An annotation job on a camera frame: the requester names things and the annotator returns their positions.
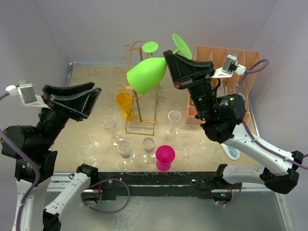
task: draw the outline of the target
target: wooden organizer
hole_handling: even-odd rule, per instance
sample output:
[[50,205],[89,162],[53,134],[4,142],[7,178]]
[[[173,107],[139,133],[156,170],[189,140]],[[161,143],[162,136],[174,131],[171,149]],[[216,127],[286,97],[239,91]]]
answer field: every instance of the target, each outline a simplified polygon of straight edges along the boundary
[[[238,56],[238,64],[244,65],[247,69],[249,69],[254,63],[261,60],[260,52],[258,51],[243,51],[243,50],[235,50],[228,48],[219,48],[219,47],[206,47],[206,46],[196,46],[193,59],[196,61],[212,61],[214,67],[220,68],[226,62],[228,54],[236,54]],[[246,107],[246,115],[244,117],[244,121],[248,123],[250,118],[250,111],[248,105],[248,93],[257,77],[258,73],[249,74],[245,81],[243,82],[240,93],[245,97],[245,107]],[[221,79],[221,86],[219,88],[227,87],[227,94],[234,94],[236,92],[236,88],[238,83],[242,80],[242,76],[238,74],[233,74],[231,78],[223,78]],[[217,80],[214,79],[211,81],[213,87],[217,85]],[[197,111],[194,106],[191,106],[188,99],[188,108],[187,108],[187,119],[186,124],[194,124],[200,125],[200,120],[195,119],[194,116],[197,114]]]

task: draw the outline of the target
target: wall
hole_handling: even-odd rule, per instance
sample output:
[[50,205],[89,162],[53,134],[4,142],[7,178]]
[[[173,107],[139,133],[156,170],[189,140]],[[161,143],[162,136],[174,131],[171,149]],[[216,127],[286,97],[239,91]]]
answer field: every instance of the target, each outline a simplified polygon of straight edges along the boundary
[[[308,153],[307,22],[308,1],[278,1],[252,47],[269,59],[269,66],[250,93],[261,136],[283,149],[303,153]],[[299,173],[299,183],[287,200],[295,228],[301,231],[307,230],[308,172]]]
[[195,45],[250,49],[277,0],[38,0],[70,62],[115,64],[124,45],[181,35]]
[[[60,50],[35,0],[0,0],[0,94],[6,86],[25,79],[37,94],[45,84],[67,82],[68,60]],[[0,128],[34,125],[38,108],[21,106],[18,97],[0,102]],[[15,162],[0,154],[0,224],[11,230],[16,206]]]

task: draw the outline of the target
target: pink cup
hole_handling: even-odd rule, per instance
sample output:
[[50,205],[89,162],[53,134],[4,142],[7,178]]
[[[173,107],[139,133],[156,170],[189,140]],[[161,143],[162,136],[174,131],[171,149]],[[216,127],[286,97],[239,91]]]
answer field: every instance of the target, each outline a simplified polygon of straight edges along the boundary
[[156,167],[161,171],[168,171],[175,158],[175,151],[168,145],[160,146],[156,150]]

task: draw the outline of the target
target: clear wine glass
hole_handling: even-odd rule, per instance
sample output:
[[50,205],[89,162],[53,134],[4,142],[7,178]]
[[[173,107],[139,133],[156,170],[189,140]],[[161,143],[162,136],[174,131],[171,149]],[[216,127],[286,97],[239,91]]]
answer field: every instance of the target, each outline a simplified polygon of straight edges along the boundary
[[103,127],[111,136],[111,144],[117,146],[123,140],[122,136],[116,134],[116,122],[113,118],[108,117],[103,120]]
[[176,137],[178,134],[178,127],[181,124],[181,113],[178,111],[171,111],[167,118],[168,127],[166,128],[166,135],[169,137]]
[[155,141],[152,138],[145,138],[142,142],[142,147],[145,151],[143,155],[144,163],[151,165],[155,162],[156,156],[154,153]]
[[132,146],[129,141],[120,141],[117,146],[117,150],[119,151],[121,157],[124,159],[124,164],[132,165],[135,161],[135,154],[132,151]]

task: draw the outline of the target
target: table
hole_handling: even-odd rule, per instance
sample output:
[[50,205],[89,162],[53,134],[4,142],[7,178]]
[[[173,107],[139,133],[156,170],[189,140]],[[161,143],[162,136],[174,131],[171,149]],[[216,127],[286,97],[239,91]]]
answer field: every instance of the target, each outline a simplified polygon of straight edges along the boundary
[[[158,171],[155,165],[146,165],[143,160],[142,140],[147,136],[127,134],[126,121],[121,118],[121,111],[115,103],[115,97],[120,93],[117,84],[125,83],[125,77],[119,75],[126,66],[88,66],[74,67],[70,86],[87,82],[94,82],[95,87],[102,92],[95,104],[92,114],[87,120],[76,122],[69,120],[56,139],[52,150],[58,151],[55,172],[75,172],[82,163],[95,166],[100,172],[104,171]],[[220,144],[210,141],[204,131],[195,125],[185,124],[187,115],[187,90],[174,88],[169,71],[160,84],[158,110],[156,117],[155,135],[153,139],[156,148],[160,145],[170,145],[176,151],[176,158],[169,171],[216,171],[219,164],[235,166],[249,166],[257,161],[241,153],[241,157],[230,160]],[[155,92],[150,92],[140,98],[141,113],[144,119],[154,118]],[[169,138],[165,135],[167,115],[171,110],[181,112],[182,122],[177,137]],[[116,146],[110,144],[111,135],[105,131],[102,121],[112,117],[117,123],[117,132],[125,140],[132,143],[136,161],[126,166],[120,157]],[[256,132],[254,123],[248,123],[251,131]]]

